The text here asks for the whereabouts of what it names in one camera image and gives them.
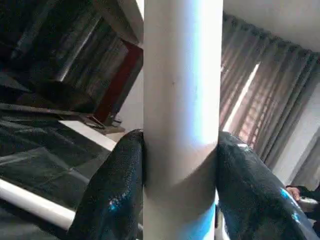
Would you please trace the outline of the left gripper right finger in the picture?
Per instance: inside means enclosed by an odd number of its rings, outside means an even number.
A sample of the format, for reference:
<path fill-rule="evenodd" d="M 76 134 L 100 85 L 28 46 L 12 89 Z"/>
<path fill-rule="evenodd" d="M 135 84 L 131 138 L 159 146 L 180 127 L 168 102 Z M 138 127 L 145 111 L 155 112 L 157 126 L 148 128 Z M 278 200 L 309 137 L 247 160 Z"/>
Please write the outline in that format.
<path fill-rule="evenodd" d="M 221 131 L 216 188 L 231 240 L 317 240 L 298 203 L 242 140 Z"/>

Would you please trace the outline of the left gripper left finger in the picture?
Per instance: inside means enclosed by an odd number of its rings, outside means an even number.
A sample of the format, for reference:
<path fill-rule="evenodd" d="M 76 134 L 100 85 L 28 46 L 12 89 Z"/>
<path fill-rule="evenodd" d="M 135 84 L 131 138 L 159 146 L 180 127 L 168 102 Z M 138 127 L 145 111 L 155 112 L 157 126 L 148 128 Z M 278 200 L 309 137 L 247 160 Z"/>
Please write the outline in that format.
<path fill-rule="evenodd" d="M 68 240 L 134 240 L 143 207 L 144 135 L 124 135 L 93 175 L 66 233 Z"/>

